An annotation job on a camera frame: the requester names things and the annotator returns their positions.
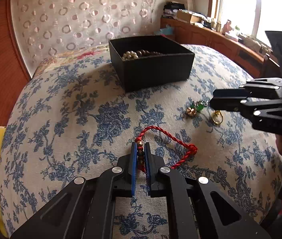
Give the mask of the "blue floral bed cover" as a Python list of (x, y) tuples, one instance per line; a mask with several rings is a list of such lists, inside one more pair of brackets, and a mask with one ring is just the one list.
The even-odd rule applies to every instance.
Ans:
[(179, 168), (185, 177), (207, 177), (262, 221), (282, 186), (282, 157), (275, 136), (255, 131), (240, 114), (211, 122), (207, 102), (219, 88), (236, 88), (249, 75), (202, 45), (189, 79), (126, 93), (108, 50), (92, 56), (61, 55), (23, 89), (10, 115), (0, 159), (0, 212), (11, 235), (78, 176), (91, 179), (116, 165), (148, 126), (159, 126), (198, 153)]

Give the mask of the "wooden window-side cabinet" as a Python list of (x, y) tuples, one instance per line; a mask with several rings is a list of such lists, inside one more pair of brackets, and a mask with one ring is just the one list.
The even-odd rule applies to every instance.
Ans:
[(190, 23), (162, 17), (160, 19), (160, 27), (164, 28), (167, 26), (174, 28), (172, 38), (176, 42), (180, 44), (204, 45), (212, 48), (235, 62), (252, 77), (281, 76), (279, 65), (274, 61), (275, 57), (269, 54), (260, 56), (243, 44), (230, 40), (208, 28), (201, 28)]

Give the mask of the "cardboard box on cabinet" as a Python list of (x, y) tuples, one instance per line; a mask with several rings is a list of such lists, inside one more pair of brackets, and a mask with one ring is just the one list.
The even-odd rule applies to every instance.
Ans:
[(197, 22), (201, 22), (202, 19), (196, 15), (194, 15), (194, 13), (192, 12), (188, 12), (186, 10), (178, 10), (177, 14), (176, 14), (176, 18), (179, 21), (185, 22), (185, 23), (190, 23), (190, 24), (194, 24)]

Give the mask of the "pink figurine on cabinet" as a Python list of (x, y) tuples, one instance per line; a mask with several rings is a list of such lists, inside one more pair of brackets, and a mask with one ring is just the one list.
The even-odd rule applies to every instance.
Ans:
[(222, 34), (225, 35), (226, 33), (230, 33), (230, 31), (233, 30), (231, 26), (231, 20), (227, 20), (226, 23), (223, 26)]

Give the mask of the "green stone pendant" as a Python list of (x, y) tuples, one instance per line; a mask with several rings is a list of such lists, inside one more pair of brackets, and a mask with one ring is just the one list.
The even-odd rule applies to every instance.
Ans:
[(192, 104), (190, 105), (190, 108), (197, 112), (202, 111), (205, 107), (208, 107), (208, 102), (203, 100), (193, 101)]

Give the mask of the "circle patterned headboard cloth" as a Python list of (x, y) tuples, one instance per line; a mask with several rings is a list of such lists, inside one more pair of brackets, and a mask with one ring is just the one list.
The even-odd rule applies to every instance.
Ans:
[(152, 31), (155, 0), (11, 0), (29, 74), (46, 58)]

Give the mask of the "black square jewelry box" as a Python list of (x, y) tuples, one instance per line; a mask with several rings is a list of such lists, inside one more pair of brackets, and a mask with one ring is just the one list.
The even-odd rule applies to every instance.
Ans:
[(112, 66), (125, 92), (187, 80), (195, 53), (164, 36), (134, 36), (108, 42)]

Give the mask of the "stack of dark clothes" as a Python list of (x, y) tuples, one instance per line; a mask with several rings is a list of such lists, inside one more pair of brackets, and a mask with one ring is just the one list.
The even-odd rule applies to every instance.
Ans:
[(175, 18), (179, 10), (185, 10), (185, 4), (174, 1), (166, 2), (163, 8), (163, 18)]

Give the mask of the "pink floral pillow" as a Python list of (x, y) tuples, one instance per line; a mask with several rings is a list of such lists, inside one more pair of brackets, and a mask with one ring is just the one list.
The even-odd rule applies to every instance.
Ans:
[(79, 61), (85, 58), (89, 58), (98, 54), (109, 52), (110, 48), (108, 44), (102, 44), (94, 46), (92, 48), (83, 48), (64, 53), (58, 53), (55, 56), (44, 59), (37, 67), (33, 74), (33, 78), (39, 76), (45, 71), (57, 68), (61, 65), (68, 65), (72, 62)]

